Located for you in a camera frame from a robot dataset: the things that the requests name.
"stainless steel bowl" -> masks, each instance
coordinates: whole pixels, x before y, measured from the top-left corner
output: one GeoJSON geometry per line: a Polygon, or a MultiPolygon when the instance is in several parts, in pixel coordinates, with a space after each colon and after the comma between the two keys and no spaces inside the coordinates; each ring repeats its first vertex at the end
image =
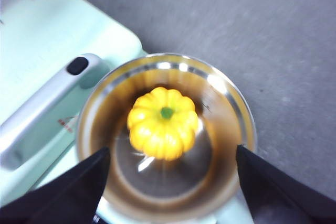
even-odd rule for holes
{"type": "Polygon", "coordinates": [[[159,223],[206,216],[230,199],[238,188],[237,144],[256,146],[241,92],[216,68],[176,54],[148,55],[106,75],[82,110],[77,134],[80,160],[103,146],[111,149],[103,194],[111,207],[159,223]],[[126,118],[136,98],[158,86],[190,97],[200,122],[195,146],[173,162],[141,156],[128,139],[126,118]]]}

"yellow pumpkin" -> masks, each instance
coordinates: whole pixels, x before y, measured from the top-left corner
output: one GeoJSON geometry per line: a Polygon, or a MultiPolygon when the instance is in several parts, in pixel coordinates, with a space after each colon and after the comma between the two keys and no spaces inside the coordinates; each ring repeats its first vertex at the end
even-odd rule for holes
{"type": "Polygon", "coordinates": [[[190,98],[158,87],[135,101],[127,126],[136,150],[171,161],[193,147],[198,117],[190,98]]]}

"black button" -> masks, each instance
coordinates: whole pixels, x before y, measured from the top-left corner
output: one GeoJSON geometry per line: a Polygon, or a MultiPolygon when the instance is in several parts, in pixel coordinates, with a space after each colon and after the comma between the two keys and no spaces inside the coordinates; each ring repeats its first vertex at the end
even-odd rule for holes
{"type": "Polygon", "coordinates": [[[67,66],[67,71],[76,76],[80,73],[82,73],[82,71],[84,69],[86,69],[86,67],[88,66],[89,64],[89,61],[87,60],[87,58],[85,57],[77,57],[76,59],[74,59],[72,61],[72,63],[70,63],[68,66],[67,66]]]}

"green stem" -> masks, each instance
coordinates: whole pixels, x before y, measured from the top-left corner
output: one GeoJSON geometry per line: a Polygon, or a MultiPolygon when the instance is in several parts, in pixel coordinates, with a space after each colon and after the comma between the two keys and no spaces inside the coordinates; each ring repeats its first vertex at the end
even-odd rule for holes
{"type": "Polygon", "coordinates": [[[170,119],[173,115],[174,111],[169,107],[163,107],[161,109],[161,116],[165,119],[170,119]]]}

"gray floor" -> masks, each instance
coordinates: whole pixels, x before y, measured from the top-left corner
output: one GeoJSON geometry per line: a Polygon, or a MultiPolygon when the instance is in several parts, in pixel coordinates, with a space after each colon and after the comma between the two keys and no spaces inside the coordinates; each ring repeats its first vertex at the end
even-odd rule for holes
{"type": "Polygon", "coordinates": [[[251,107],[258,154],[336,199],[336,0],[88,1],[145,50],[226,73],[251,107]]]}

